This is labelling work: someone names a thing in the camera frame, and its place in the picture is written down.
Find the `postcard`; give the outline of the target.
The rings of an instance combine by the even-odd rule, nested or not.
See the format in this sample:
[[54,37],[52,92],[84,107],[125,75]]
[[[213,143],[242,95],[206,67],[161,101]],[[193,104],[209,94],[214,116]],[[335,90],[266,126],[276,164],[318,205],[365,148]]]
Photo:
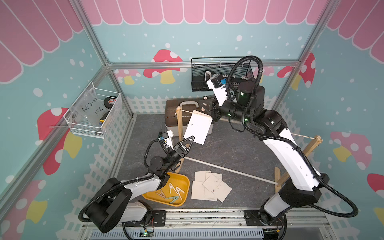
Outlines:
[[209,176],[211,172],[195,172],[195,181],[196,182],[205,182],[207,176]]
[[232,191],[232,188],[223,181],[221,174],[207,173],[203,186],[222,203]]
[[184,139],[193,136],[195,138],[194,143],[204,145],[211,123],[211,116],[198,111],[193,111],[184,134]]
[[193,181],[191,198],[193,200],[217,201],[216,196],[203,186],[203,182],[197,181]]

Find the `white clothespin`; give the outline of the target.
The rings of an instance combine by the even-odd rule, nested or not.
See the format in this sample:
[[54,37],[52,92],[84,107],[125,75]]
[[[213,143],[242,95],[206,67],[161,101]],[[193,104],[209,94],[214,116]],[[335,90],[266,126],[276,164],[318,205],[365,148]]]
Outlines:
[[182,196],[185,192],[182,189],[180,189],[179,187],[176,187],[176,192],[177,192],[179,198],[182,200],[183,199]]
[[169,192],[170,192],[170,194],[172,194],[172,193],[177,194],[178,193],[176,188],[174,187],[174,185],[172,183],[169,183]]

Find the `green clothespin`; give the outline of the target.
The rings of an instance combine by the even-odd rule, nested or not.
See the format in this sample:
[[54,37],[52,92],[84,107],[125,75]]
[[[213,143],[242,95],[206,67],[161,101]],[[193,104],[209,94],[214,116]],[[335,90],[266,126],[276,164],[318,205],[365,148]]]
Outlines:
[[180,198],[179,196],[174,196],[174,197],[168,197],[168,198],[166,198],[166,200],[170,200],[169,204],[172,205],[179,198]]

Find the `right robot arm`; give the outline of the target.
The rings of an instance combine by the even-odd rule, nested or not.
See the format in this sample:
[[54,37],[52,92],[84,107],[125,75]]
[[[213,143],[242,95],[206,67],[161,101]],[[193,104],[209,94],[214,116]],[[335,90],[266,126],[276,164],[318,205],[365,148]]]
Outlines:
[[[329,176],[319,173],[294,142],[283,117],[277,111],[265,109],[265,88],[260,85],[263,72],[263,62],[256,56],[239,59],[227,75],[208,70],[204,72],[204,80],[215,94],[215,101],[210,109],[214,121],[221,117],[240,121],[243,126],[241,131],[247,131],[263,141],[289,174],[283,187],[259,209],[258,219],[269,226],[279,215],[284,215],[292,208],[304,206],[340,218],[357,216],[357,206],[329,186]],[[346,202],[352,211],[337,213],[318,207],[316,204],[322,195],[321,188],[326,188]]]

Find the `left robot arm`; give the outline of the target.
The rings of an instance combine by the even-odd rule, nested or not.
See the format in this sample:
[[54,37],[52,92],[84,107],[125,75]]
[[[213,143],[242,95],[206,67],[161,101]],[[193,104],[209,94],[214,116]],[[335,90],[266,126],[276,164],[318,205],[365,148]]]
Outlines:
[[143,201],[133,200],[165,187],[171,179],[170,172],[189,153],[194,140],[194,136],[182,140],[166,157],[155,156],[145,162],[148,171],[142,177],[125,182],[116,178],[107,180],[80,210],[79,221],[93,223],[103,234],[119,224],[126,227],[127,223],[138,223],[145,229],[155,221],[153,209]]

